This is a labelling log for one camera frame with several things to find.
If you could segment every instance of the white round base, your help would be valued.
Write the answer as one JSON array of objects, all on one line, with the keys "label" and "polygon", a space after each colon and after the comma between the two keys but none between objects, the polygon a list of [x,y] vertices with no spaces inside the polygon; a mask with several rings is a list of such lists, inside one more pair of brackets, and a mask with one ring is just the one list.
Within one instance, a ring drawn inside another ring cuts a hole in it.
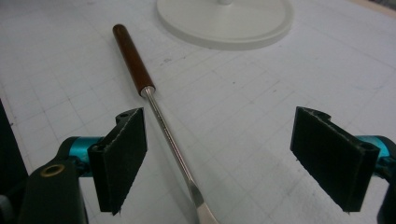
[{"label": "white round base", "polygon": [[288,0],[158,0],[165,28],[209,49],[259,49],[285,36],[292,24]]}]

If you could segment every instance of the white tabletop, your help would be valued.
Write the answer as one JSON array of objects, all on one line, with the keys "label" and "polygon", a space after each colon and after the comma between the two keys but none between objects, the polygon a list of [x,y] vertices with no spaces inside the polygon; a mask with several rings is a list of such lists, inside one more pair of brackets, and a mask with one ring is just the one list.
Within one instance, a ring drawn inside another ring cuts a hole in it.
[{"label": "white tabletop", "polygon": [[220,223],[376,223],[388,183],[373,177],[359,213],[344,213],[290,152],[296,106],[352,134],[396,141],[396,20],[347,0],[293,0],[280,42],[204,49],[170,35],[154,0],[0,0],[1,99],[31,173],[69,136],[106,135],[145,108],[148,154],[120,215],[90,222],[195,223],[149,103],[134,89],[112,27],[123,23],[154,83],[197,184]]}]

